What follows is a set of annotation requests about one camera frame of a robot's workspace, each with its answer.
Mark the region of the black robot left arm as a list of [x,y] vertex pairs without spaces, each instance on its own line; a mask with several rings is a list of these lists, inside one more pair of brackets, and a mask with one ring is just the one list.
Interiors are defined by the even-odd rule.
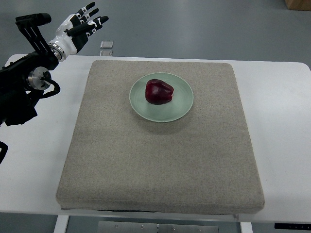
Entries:
[[60,92],[50,71],[59,62],[43,38],[39,26],[51,22],[47,13],[16,17],[16,25],[34,48],[34,52],[2,67],[0,71],[0,122],[7,126],[24,124],[37,116],[40,99]]

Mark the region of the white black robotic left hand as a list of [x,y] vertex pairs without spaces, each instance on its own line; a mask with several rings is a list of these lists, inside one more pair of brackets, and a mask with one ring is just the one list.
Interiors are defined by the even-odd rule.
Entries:
[[48,45],[59,62],[80,52],[89,37],[109,20],[107,16],[92,19],[99,12],[95,5],[95,2],[91,2],[69,15],[56,30],[55,38]]

